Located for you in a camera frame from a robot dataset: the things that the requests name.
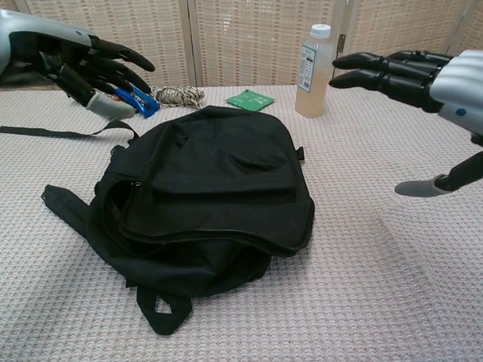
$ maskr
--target screen hinge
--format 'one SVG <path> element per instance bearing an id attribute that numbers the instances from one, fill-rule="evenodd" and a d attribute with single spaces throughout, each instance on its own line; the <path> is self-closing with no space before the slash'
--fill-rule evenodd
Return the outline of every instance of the screen hinge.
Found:
<path id="1" fill-rule="evenodd" d="M 344 45 L 346 44 L 346 35 L 340 34 L 339 41 L 337 42 L 337 53 L 344 52 Z"/>

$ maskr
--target woven screen panel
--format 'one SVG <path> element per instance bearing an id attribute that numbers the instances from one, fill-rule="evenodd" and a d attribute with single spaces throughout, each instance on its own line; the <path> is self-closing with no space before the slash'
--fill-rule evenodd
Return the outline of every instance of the woven screen panel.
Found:
<path id="1" fill-rule="evenodd" d="M 32 14 L 86 27 L 123 44 L 156 67 L 126 65 L 150 85 L 188 84 L 178 0 L 27 0 Z"/>
<path id="2" fill-rule="evenodd" d="M 483 50 L 483 2 L 481 1 L 477 3 L 461 42 L 458 44 L 457 51 L 452 55 L 458 55 L 466 49 Z"/>
<path id="3" fill-rule="evenodd" d="M 335 0 L 196 2 L 207 86 L 295 84 L 301 43 L 330 23 Z"/>
<path id="4" fill-rule="evenodd" d="M 18 11 L 14 0 L 0 0 L 0 9 L 8 9 Z"/>
<path id="5" fill-rule="evenodd" d="M 402 50 L 445 52 L 444 43 L 465 0 L 361 0 L 344 54 Z"/>

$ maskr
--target silver robotic forearm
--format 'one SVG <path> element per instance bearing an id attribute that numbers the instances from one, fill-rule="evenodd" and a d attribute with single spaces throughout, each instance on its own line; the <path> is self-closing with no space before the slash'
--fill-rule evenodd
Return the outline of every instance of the silver robotic forearm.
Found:
<path id="1" fill-rule="evenodd" d="M 443 103 L 439 115 L 483 135 L 483 51 L 464 51 L 435 77 L 429 95 Z"/>
<path id="2" fill-rule="evenodd" d="M 356 53 L 334 61 L 340 69 L 357 69 L 331 80 L 337 88 L 363 87 L 401 103 L 438 113 L 471 133 L 483 146 L 483 51 L 458 57 L 400 51 L 389 57 Z M 453 167 L 448 175 L 396 186 L 400 195 L 432 197 L 454 192 L 483 178 L 483 152 Z"/>
<path id="3" fill-rule="evenodd" d="M 132 92 L 133 86 L 148 94 L 151 89 L 115 59 L 155 69 L 136 51 L 99 39 L 88 29 L 0 9 L 0 87 L 55 83 L 93 112 L 128 118 L 135 109 L 105 94 Z"/>

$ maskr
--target black backpack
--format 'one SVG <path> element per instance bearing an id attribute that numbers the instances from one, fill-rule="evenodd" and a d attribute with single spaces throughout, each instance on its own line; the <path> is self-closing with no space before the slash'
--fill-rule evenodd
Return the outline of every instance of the black backpack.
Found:
<path id="1" fill-rule="evenodd" d="M 276 117 L 208 106 L 116 146 L 90 205 L 55 186 L 42 198 L 127 287 L 137 287 L 149 324 L 168 335 L 188 317 L 191 298 L 261 278 L 272 256 L 293 256 L 307 245 L 315 207 L 301 159 L 303 149 Z M 171 313 L 155 311 L 158 297 Z"/>

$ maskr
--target clear liquid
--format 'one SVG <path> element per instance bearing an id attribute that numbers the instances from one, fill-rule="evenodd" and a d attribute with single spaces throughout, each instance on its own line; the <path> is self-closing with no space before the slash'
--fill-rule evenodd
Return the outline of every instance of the clear liquid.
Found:
<path id="1" fill-rule="evenodd" d="M 306 118 L 322 115 L 325 104 L 325 92 L 331 78 L 325 74 L 314 74 L 310 93 L 297 87 L 295 110 Z"/>

